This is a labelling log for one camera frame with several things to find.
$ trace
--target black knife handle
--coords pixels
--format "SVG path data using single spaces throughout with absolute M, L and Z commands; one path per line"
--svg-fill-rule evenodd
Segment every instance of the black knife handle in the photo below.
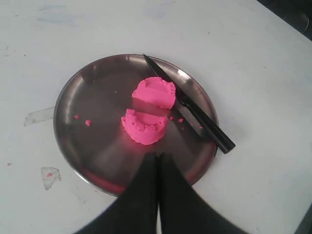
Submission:
M 213 138 L 223 153 L 227 154 L 235 147 L 235 144 L 231 141 L 231 139 L 225 135 L 225 133 L 205 114 L 205 112 L 201 110 L 201 108 L 192 99 L 185 97 L 179 101 L 183 106 L 189 109 L 192 115 L 201 124 L 203 129 L 209 133 L 209 135 Z

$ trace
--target metal plate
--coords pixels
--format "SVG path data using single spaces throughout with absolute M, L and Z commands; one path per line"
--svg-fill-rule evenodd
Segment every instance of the metal plate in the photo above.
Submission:
M 192 77 L 166 61 L 154 60 L 217 122 L 211 101 Z M 203 135 L 190 113 L 177 105 L 170 111 L 174 119 L 159 142 L 144 146 L 129 138 L 120 118 L 132 108 L 131 94 L 140 80 L 151 76 L 155 75 L 141 55 L 102 58 L 70 78 L 57 100 L 54 131 L 60 150 L 80 177 L 109 194 L 119 195 L 125 189 L 146 152 L 171 153 L 192 185 L 216 154 L 216 144 Z M 179 123 L 181 113 L 195 127 L 188 121 Z M 89 127 L 87 119 L 92 122 Z

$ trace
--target knife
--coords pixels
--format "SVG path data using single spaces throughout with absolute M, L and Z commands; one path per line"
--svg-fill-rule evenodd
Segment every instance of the knife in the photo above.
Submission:
M 183 106 L 185 106 L 192 115 L 197 119 L 201 124 L 203 129 L 209 133 L 209 135 L 216 142 L 220 150 L 227 154 L 231 151 L 235 144 L 231 139 L 206 115 L 205 112 L 186 94 L 180 87 L 167 75 L 167 73 L 161 69 L 150 57 L 143 54 L 145 61 L 151 68 L 151 70 L 163 80 L 167 82 L 173 82 L 175 84 L 175 97 Z

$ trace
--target white table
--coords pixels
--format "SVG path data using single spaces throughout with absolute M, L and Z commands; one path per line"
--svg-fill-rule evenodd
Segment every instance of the white table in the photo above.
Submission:
M 0 0 L 0 233 L 70 234 L 115 200 L 69 167 L 51 120 L 23 123 L 84 65 L 142 52 L 197 79 L 237 145 L 196 191 L 249 233 L 293 234 L 312 201 L 312 43 L 254 0 Z M 41 167 L 60 172 L 48 191 Z

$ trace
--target pink modeling clay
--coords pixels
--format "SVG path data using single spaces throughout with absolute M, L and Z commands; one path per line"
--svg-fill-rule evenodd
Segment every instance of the pink modeling clay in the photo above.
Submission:
M 89 127 L 91 125 L 91 120 L 86 120 L 86 125 Z
M 151 145 L 165 135 L 168 119 L 127 109 L 121 123 L 132 140 Z
M 176 101 L 176 87 L 173 82 L 168 83 L 160 77 L 149 77 L 138 84 L 132 97 L 171 109 Z

